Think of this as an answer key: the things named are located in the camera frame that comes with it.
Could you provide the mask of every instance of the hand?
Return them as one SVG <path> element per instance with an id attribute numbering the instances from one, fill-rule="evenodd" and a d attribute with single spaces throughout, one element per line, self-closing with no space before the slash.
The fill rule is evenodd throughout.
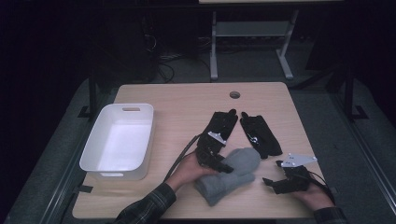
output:
<path id="1" fill-rule="evenodd" d="M 335 207 L 329 196 L 315 184 L 310 184 L 307 191 L 294 191 L 291 195 L 303 202 L 312 211 Z"/>
<path id="2" fill-rule="evenodd" d="M 165 181 L 174 192 L 184 184 L 190 183 L 203 175 L 214 175 L 217 171 L 201 166 L 195 152 L 187 155 L 180 162 L 175 172 Z"/>

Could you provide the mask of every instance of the wire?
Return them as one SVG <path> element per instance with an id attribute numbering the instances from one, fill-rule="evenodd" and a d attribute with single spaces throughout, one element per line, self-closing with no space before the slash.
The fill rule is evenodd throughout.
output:
<path id="1" fill-rule="evenodd" d="M 174 172 L 174 170 L 176 169 L 176 167 L 178 166 L 178 164 L 184 159 L 184 155 L 186 154 L 186 152 L 190 149 L 190 147 L 192 146 L 192 144 L 194 144 L 194 142 L 200 137 L 201 135 L 195 135 L 191 141 L 186 145 L 186 147 L 184 147 L 184 149 L 181 151 L 181 153 L 178 155 L 177 159 L 175 160 L 174 164 L 172 165 L 171 169 L 169 169 L 168 174 L 166 174 L 165 179 L 163 180 L 163 182 L 165 182 L 170 176 L 171 174 Z"/>
<path id="2" fill-rule="evenodd" d="M 165 83 L 174 82 L 174 81 L 173 81 L 173 78 L 174 78 L 174 76 L 175 76 L 175 69 L 173 69 L 173 67 L 171 67 L 171 66 L 168 65 L 168 64 L 159 63 L 159 65 L 165 66 L 165 67 L 169 68 L 169 69 L 171 70 L 171 72 L 172 72 L 171 76 L 170 76 L 170 77 L 167 77 L 166 74 L 165 74 L 165 73 L 163 72 L 163 70 L 161 69 L 161 67 L 159 66 L 159 67 L 158 67 L 158 73 L 159 73 L 160 76 L 163 78 L 163 81 L 164 81 Z"/>
<path id="3" fill-rule="evenodd" d="M 204 43 L 198 46 L 199 49 L 206 49 L 206 47 L 210 47 L 212 43 L 212 38 L 210 37 L 198 37 L 198 41 L 203 41 Z"/>
<path id="4" fill-rule="evenodd" d="M 199 62 L 201 62 L 201 63 L 203 63 L 204 64 L 204 66 L 207 68 L 207 70 L 210 72 L 210 67 L 209 67 L 209 65 L 204 61 L 204 60 L 202 60 L 202 59 L 197 59 Z"/>
<path id="5" fill-rule="evenodd" d="M 155 48 L 157 47 L 157 39 L 155 38 L 154 35 L 145 35 L 145 37 L 147 38 L 147 45 L 149 44 L 149 40 L 152 39 L 153 43 L 152 43 L 152 47 L 150 47 L 149 49 L 146 49 L 148 52 L 152 53 L 154 52 Z"/>
<path id="6" fill-rule="evenodd" d="M 315 176 L 317 176 L 317 177 L 319 177 L 319 178 L 321 179 L 321 181 L 323 181 L 323 183 L 324 183 L 326 186 L 328 186 L 327 183 L 326 183 L 326 181 L 325 181 L 320 175 L 317 175 L 317 174 L 315 174 L 314 172 L 310 172 L 310 171 L 308 171 L 308 173 L 309 173 L 309 174 L 312 174 L 312 175 L 315 175 Z"/>

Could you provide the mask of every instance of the black glove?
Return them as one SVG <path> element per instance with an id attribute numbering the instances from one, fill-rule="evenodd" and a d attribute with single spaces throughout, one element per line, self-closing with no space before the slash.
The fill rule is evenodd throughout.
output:
<path id="1" fill-rule="evenodd" d="M 240 122 L 247 139 L 260 153 L 262 159 L 267 159 L 268 155 L 279 156 L 282 154 L 279 143 L 261 115 L 250 117 L 245 112 L 242 112 L 241 115 Z"/>
<path id="2" fill-rule="evenodd" d="M 212 119 L 198 140 L 198 148 L 195 149 L 198 162 L 201 165 L 227 174 L 233 171 L 231 166 L 221 162 L 224 158 L 219 152 L 225 147 L 225 142 L 220 142 L 214 136 L 217 135 L 218 139 L 226 141 L 237 121 L 238 116 L 235 109 L 230 110 L 228 113 L 215 112 L 213 114 Z"/>
<path id="3" fill-rule="evenodd" d="M 281 167 L 281 162 L 282 161 L 276 162 L 278 167 Z M 303 165 L 297 167 L 283 167 L 283 171 L 287 179 L 276 182 L 267 178 L 263 178 L 262 180 L 266 186 L 272 187 L 276 194 L 306 191 L 308 189 L 312 177 Z"/>

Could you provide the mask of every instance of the wooden table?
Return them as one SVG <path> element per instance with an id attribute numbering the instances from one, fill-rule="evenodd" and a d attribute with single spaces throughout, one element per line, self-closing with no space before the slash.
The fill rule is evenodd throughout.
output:
<path id="1" fill-rule="evenodd" d="M 240 98 L 230 97 L 238 91 Z M 206 83 L 147 84 L 120 87 L 115 103 L 149 103 L 154 107 L 155 131 L 148 175 L 139 181 L 99 181 L 87 175 L 83 185 L 92 186 L 91 193 L 80 192 L 73 215 L 77 218 L 116 217 L 127 205 L 140 200 L 156 188 L 165 177 L 181 150 L 201 133 L 215 111 L 234 108 L 251 116 L 262 115 L 284 152 L 263 160 L 254 175 L 256 179 L 224 197 L 210 207 L 193 185 L 177 192 L 177 201 L 163 218 L 292 218 L 311 217 L 302 204 L 288 194 L 276 195 L 266 187 L 262 177 L 273 180 L 285 176 L 276 166 L 288 153 L 313 156 L 289 91 L 285 84 L 270 83 Z M 250 147 L 239 121 L 220 154 Z M 306 165 L 321 175 L 316 162 Z"/>

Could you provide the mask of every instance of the plaid sleeve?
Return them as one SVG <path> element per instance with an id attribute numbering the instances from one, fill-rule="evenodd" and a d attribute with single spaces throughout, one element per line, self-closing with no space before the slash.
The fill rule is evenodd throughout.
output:
<path id="1" fill-rule="evenodd" d="M 318 224 L 347 224 L 343 211 L 337 207 L 322 208 L 314 212 Z"/>
<path id="2" fill-rule="evenodd" d="M 114 223 L 154 223 L 175 201 L 173 190 L 167 184 L 161 183 L 145 198 L 123 209 Z"/>

